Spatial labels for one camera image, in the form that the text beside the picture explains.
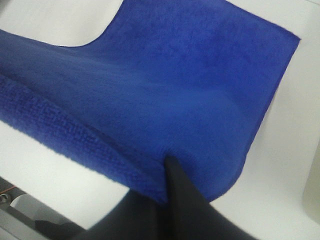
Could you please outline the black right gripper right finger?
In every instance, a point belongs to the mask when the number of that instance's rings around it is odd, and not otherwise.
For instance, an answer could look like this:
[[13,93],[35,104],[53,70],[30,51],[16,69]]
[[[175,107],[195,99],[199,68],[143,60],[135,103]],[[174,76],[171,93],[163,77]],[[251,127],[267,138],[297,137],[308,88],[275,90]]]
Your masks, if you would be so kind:
[[256,239],[210,205],[176,157],[166,156],[164,167],[174,240]]

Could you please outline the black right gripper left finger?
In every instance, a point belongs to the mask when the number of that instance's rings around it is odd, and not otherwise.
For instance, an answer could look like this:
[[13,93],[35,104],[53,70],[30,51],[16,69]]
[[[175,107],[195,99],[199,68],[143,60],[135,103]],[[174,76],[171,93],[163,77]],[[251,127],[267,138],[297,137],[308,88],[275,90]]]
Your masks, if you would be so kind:
[[73,222],[36,220],[35,229],[50,240],[162,240],[158,205],[130,190],[119,204],[85,230]]

